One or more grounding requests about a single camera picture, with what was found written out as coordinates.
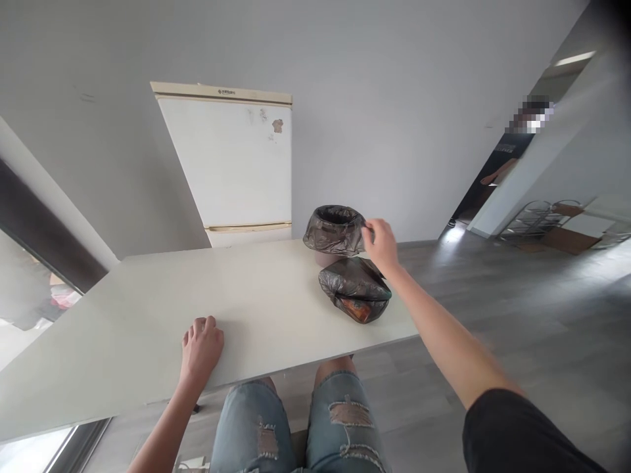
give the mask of laminate floor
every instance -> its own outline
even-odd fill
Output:
[[[437,242],[401,245],[399,255],[581,450],[611,472],[631,471],[631,242],[580,256],[528,254],[459,224]],[[466,471],[465,411],[419,338],[354,360],[394,471]],[[272,376],[293,432],[307,426],[315,373],[305,365]],[[191,417],[179,452],[191,468],[212,454],[226,393],[205,395]],[[164,406],[114,418],[86,473],[126,471]]]

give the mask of ripped jeans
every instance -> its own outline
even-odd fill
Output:
[[[332,372],[314,390],[306,466],[305,472],[390,472],[362,383],[350,371]],[[226,397],[210,471],[301,471],[291,446],[287,414],[267,384],[247,382]]]

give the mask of tied garbage bag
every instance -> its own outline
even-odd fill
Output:
[[[343,256],[364,251],[362,227],[366,219],[351,207],[322,206],[314,210],[302,237],[312,250]]]
[[[366,324],[377,320],[392,297],[383,275],[369,259],[344,258],[320,271],[318,280],[335,307]]]

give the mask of right hand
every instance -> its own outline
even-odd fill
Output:
[[[488,184],[491,184],[491,182],[493,182],[493,179],[495,179],[496,177],[497,177],[497,175],[496,175],[496,174],[489,174],[488,176],[483,177],[483,178],[480,180],[480,184],[482,184],[482,185],[488,185]]]
[[[375,241],[369,229],[375,232]],[[366,227],[362,229],[363,245],[372,262],[387,278],[388,274],[400,268],[396,255],[396,240],[390,224],[383,219],[366,220]]]

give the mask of leg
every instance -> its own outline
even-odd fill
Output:
[[[223,404],[210,471],[276,473],[296,467],[287,414],[272,380],[235,386]]]
[[[390,471],[350,357],[322,363],[315,375],[307,467],[327,473]]]
[[[460,201],[460,204],[458,204],[456,211],[452,215],[452,219],[457,219],[460,216],[460,214],[462,214],[465,210],[468,210],[473,205],[473,203],[477,200],[477,198],[480,196],[480,194],[485,188],[484,185],[480,184],[480,179],[486,176],[487,175],[485,174],[482,177],[480,176],[476,177],[476,181],[473,184],[471,184],[471,187],[469,187],[469,190]]]

